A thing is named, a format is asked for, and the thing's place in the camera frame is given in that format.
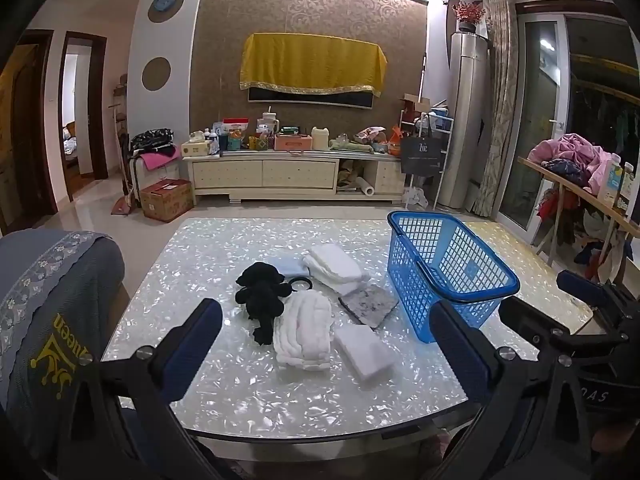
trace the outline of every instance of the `round wall decoration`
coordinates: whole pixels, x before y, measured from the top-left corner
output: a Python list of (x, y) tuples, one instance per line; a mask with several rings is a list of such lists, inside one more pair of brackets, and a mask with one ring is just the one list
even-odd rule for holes
[(155, 57), (145, 65), (142, 71), (142, 85), (149, 91), (161, 89), (171, 75), (171, 65), (164, 57)]
[(174, 17), (182, 7), (184, 0), (153, 0), (146, 14), (154, 23), (162, 23)]

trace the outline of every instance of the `stuffed animal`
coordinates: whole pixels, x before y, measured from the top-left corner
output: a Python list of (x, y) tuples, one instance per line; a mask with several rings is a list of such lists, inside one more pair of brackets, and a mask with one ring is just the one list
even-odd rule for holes
[(254, 330), (254, 340), (260, 345), (273, 343), (273, 319), (284, 312), (280, 298), (293, 292), (291, 285), (283, 280), (278, 269), (263, 262), (254, 263), (236, 280), (244, 287), (236, 292), (236, 303), (246, 305), (249, 319), (260, 321)]

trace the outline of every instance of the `sliding glass door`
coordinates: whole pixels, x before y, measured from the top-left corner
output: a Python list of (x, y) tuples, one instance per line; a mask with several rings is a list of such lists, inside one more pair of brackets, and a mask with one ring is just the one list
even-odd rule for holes
[(519, 19), (518, 94), (507, 163), (494, 216), (531, 243), (540, 227), (536, 206), (550, 184), (518, 162), (539, 142), (565, 133), (570, 72), (566, 22), (561, 14)]

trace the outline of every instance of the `blue gripper pad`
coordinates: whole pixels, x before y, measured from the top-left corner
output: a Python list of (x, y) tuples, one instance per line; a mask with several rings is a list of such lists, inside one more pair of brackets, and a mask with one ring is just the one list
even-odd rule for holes
[[(468, 327), (448, 301), (439, 301), (431, 307), (429, 326), (466, 396), (472, 402), (486, 403), (490, 398), (490, 369), (468, 337), (471, 331), (482, 338), (484, 335)], [(484, 341), (488, 345), (483, 345), (484, 348), (493, 351), (486, 338)]]
[(180, 334), (182, 337), (179, 345), (159, 370), (160, 395), (165, 402), (174, 402), (184, 397), (221, 328), (222, 307), (217, 301), (209, 299), (203, 300), (189, 319), (178, 327), (178, 330), (186, 331)]
[(606, 302), (606, 295), (602, 287), (585, 280), (583, 277), (568, 270), (563, 270), (556, 277), (556, 285), (560, 290), (571, 294), (574, 298), (584, 301), (589, 306), (597, 306)]

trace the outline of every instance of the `ceiling light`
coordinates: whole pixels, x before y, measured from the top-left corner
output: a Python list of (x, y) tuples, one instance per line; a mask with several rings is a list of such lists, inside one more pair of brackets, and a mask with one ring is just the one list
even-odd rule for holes
[(550, 50), (551, 52), (555, 52), (556, 51), (556, 48), (551, 43), (549, 43), (547, 40), (540, 40), (540, 45), (542, 45), (547, 50)]

